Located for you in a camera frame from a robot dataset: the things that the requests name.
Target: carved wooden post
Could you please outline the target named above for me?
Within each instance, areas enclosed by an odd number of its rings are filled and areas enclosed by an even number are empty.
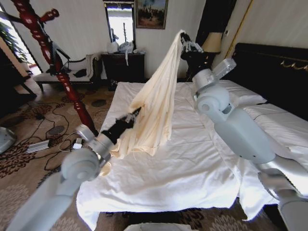
[[[50,12],[46,12],[42,17],[39,17],[34,12],[29,0],[12,0],[12,2],[19,11],[19,16],[23,25],[30,30],[32,37],[39,42],[44,58],[49,65],[52,64],[51,40],[42,25],[43,23],[58,17],[59,12],[56,9],[52,9]],[[62,83],[68,98],[73,101],[74,109],[77,111],[81,122],[88,126],[96,136],[98,132],[94,127],[91,116],[89,115],[83,102],[80,100],[77,91],[71,85],[68,74],[61,71],[63,63],[58,54],[56,54],[54,64],[56,72],[59,73],[57,74],[57,78]]]

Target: picture frame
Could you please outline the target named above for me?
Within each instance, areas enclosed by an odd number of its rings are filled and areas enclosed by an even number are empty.
[[[168,0],[136,0],[136,28],[165,29]]]

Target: dark wooden nightstand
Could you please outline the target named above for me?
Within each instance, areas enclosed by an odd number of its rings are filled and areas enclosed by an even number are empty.
[[[125,54],[102,54],[109,81],[109,90],[115,90],[118,82],[145,82],[144,54],[128,54],[128,66]]]

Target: floor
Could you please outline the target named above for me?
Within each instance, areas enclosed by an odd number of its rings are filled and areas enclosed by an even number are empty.
[[[42,93],[38,85],[28,79],[26,85],[37,97],[23,105],[16,112],[0,119],[0,126],[11,129],[17,135],[12,148],[0,158],[0,231],[5,230],[17,209],[41,185],[44,180],[60,171],[60,164],[69,153],[71,142],[77,137],[73,134],[80,124],[72,103],[66,97],[61,85],[44,84]],[[21,86],[20,93],[27,93]],[[95,127],[100,129],[113,92],[107,87],[89,90],[77,86],[80,98],[93,118]],[[50,140],[50,148],[27,154],[29,144]],[[230,209],[190,208],[177,212],[164,213],[101,213],[97,231],[123,231],[130,224],[142,222],[164,222],[189,224],[200,231],[278,231],[267,215],[261,211],[252,221],[245,222],[245,215],[238,201]],[[75,202],[58,219],[52,231],[86,231],[87,225],[78,216]]]

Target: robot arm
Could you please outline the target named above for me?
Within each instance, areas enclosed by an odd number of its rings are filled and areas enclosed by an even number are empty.
[[[109,161],[109,149],[127,129],[132,128],[140,108],[116,121],[108,130],[94,137],[91,130],[77,128],[91,148],[74,150],[62,162],[61,172],[50,176],[18,210],[7,231],[47,231],[67,210],[82,182],[95,179]]]
[[[290,231],[308,230],[308,172],[293,159],[277,154],[287,152],[272,137],[267,135],[242,109],[230,103],[228,91],[216,85],[220,78],[235,66],[233,59],[225,59],[213,72],[205,65],[203,51],[194,49],[189,36],[182,34],[181,58],[195,70],[193,82],[197,88],[194,99],[198,111],[213,122],[217,134],[238,156],[249,160],[259,172],[265,189],[280,201],[279,211]]]

